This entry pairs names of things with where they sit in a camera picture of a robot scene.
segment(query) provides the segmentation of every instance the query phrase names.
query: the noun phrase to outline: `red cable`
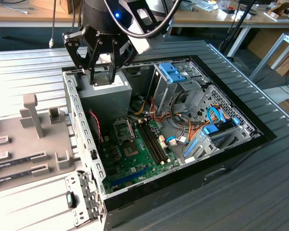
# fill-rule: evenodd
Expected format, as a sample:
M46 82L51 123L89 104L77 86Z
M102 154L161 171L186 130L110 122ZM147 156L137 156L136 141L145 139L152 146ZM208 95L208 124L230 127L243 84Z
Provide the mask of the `red cable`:
M101 127L100 127L100 123L98 122L98 119L96 117L96 115L93 113L93 112L89 112L92 116L94 116L95 118L95 121L97 123L97 126L98 126L98 140L99 140L99 143L101 143Z

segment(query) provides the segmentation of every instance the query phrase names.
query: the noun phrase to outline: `wooden desk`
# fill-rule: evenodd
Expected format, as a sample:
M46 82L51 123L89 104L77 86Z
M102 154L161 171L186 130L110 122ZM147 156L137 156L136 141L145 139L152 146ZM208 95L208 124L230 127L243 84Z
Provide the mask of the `wooden desk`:
M237 8L237 3L234 1L233 7ZM228 57L234 56L251 28L289 28L289 23L277 23L265 16L263 14L266 12L265 6L259 6L256 11L257 15L252 15L249 20L246 19L242 23L242 30L227 54ZM177 11L174 16L174 24L172 27L178 27L179 31L182 27L230 27L232 22L233 19L229 17L221 19L218 16L217 10L208 12L195 6L194 11L192 12Z
M29 1L15 4L12 7L34 7L35 10L25 10L29 14L24 14L8 9L0 4L0 27L51 27L53 21L53 11L31 6ZM78 20L79 8L76 9L76 22ZM55 26L70 27L73 21L73 14L56 12Z
M30 5L26 1L15 6L29 7ZM233 7L236 8L237 3L233 2ZM0 4L0 27L51 27L53 12L39 7L35 8L35 10L29 10L27 15L5 8ZM174 16L173 27L230 27L233 21L231 18L219 18L217 10L208 12L196 6L194 10L193 12L178 11ZM242 30L227 56L232 57L236 53L251 28L289 28L289 23L276 23L265 16L263 14L264 7L259 7L257 12L257 15L243 22ZM56 13L55 26L71 27L72 18L72 14Z

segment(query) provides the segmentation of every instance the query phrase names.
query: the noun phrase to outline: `corrugated metal surface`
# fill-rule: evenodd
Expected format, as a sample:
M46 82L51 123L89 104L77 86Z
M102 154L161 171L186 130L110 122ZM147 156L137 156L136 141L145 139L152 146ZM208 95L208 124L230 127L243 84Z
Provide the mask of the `corrugated metal surface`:
M165 43L145 56L188 54L199 55L277 139L235 171L118 230L289 230L288 118L202 41ZM61 68L72 65L64 49L0 52L0 118L18 114L24 93L37 94L39 111L50 106L66 110ZM73 229L63 177L0 192L0 229ZM81 229L99 230L100 225L94 222Z

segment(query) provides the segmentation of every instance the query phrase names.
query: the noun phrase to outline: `green circuit board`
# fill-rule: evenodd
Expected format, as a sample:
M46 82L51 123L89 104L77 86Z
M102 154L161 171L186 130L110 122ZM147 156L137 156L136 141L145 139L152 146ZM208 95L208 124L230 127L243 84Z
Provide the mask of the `green circuit board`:
M148 126L159 131L155 121L150 121ZM134 142L118 145L115 133L110 132L108 141L102 143L100 157L106 171L103 185L107 194L159 175L180 165L175 154L170 149L167 152L163 150L167 157L167 160L163 164L155 163L137 126L133 124L132 128L135 134Z

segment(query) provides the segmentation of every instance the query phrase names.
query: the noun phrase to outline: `ram slot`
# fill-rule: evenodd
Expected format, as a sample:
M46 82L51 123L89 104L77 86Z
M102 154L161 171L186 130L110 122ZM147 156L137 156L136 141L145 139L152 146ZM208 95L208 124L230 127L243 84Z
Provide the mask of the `ram slot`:
M161 161L166 161L167 158L163 150L161 149L160 145L156 141L155 137L153 136L148 125L144 125L144 126L140 125L138 126L138 130L145 144L147 145L150 153L152 154L154 162L158 165L160 164Z

